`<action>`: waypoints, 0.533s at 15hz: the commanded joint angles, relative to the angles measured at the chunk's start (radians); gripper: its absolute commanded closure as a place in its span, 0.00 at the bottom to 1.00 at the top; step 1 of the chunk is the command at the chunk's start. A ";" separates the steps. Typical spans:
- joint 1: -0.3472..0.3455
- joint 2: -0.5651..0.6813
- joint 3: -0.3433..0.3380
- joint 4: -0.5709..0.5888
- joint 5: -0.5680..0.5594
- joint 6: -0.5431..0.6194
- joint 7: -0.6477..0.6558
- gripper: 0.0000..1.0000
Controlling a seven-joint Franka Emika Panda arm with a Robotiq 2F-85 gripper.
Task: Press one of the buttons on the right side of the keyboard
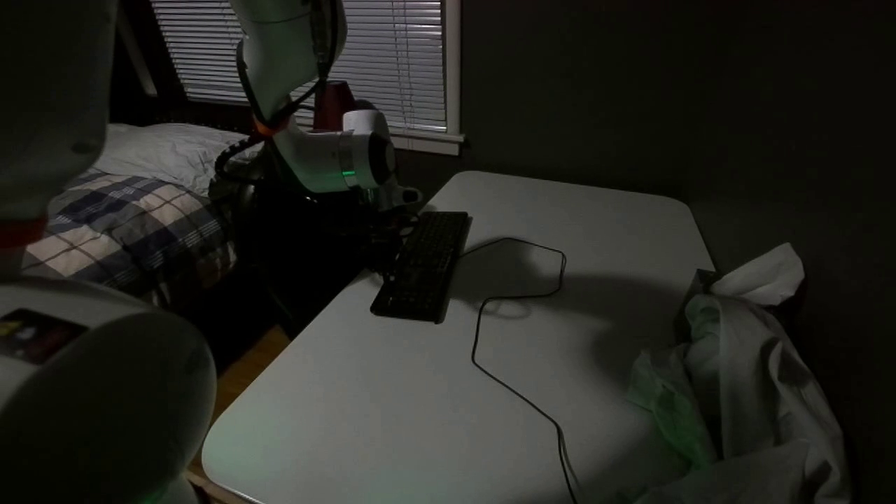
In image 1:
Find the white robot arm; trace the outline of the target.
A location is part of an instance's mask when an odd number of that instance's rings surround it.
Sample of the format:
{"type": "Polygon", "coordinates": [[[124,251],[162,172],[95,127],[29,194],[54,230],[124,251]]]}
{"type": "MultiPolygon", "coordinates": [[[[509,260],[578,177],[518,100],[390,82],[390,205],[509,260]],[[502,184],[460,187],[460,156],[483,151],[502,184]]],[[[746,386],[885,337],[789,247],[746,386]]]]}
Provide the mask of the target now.
{"type": "Polygon", "coordinates": [[[190,504],[214,414],[204,337],[127,293],[25,278],[49,202],[108,139],[117,0],[0,0],[0,504],[190,504]]]}

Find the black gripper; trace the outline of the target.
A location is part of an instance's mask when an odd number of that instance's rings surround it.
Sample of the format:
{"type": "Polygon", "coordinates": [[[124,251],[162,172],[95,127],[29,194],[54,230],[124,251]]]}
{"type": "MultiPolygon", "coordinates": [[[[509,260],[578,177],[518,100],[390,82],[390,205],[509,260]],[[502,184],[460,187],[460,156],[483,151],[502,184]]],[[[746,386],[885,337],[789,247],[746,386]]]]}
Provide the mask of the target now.
{"type": "Polygon", "coordinates": [[[351,208],[348,232],[365,242],[386,242],[402,232],[423,208],[423,194],[402,181],[361,191],[351,208]]]}

